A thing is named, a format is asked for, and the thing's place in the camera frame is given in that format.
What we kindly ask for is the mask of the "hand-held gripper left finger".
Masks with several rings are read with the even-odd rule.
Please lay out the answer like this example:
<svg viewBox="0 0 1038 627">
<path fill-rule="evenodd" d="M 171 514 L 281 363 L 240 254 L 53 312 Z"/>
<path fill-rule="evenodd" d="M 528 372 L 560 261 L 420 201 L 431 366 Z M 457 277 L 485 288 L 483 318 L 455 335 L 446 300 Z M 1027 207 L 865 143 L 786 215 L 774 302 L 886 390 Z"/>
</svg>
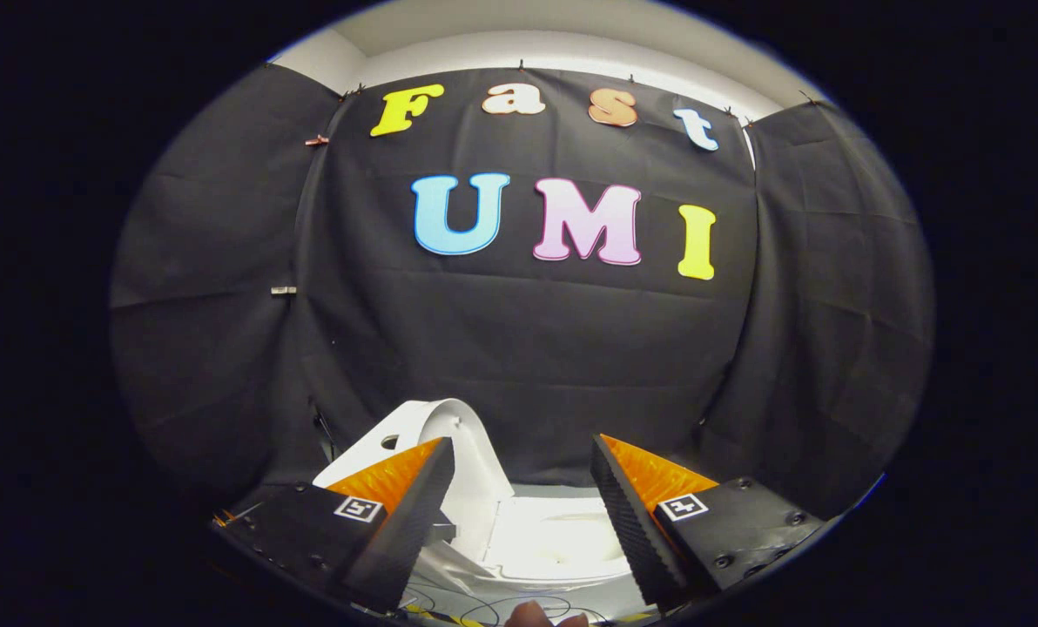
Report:
<svg viewBox="0 0 1038 627">
<path fill-rule="evenodd" d="M 376 614 L 397 611 L 455 473 L 450 437 L 327 487 L 297 484 L 210 529 L 273 578 Z"/>
</svg>

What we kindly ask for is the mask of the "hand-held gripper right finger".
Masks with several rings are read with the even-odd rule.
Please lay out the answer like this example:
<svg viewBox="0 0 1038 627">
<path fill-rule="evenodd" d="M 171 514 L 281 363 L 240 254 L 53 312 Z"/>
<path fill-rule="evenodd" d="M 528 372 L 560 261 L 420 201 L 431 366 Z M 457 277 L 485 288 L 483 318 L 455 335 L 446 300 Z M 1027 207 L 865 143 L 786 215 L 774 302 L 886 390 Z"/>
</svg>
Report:
<svg viewBox="0 0 1038 627">
<path fill-rule="evenodd" d="M 607 434 L 590 473 L 647 604 L 675 610 L 797 555 L 826 521 L 761 482 L 718 482 Z"/>
</svg>

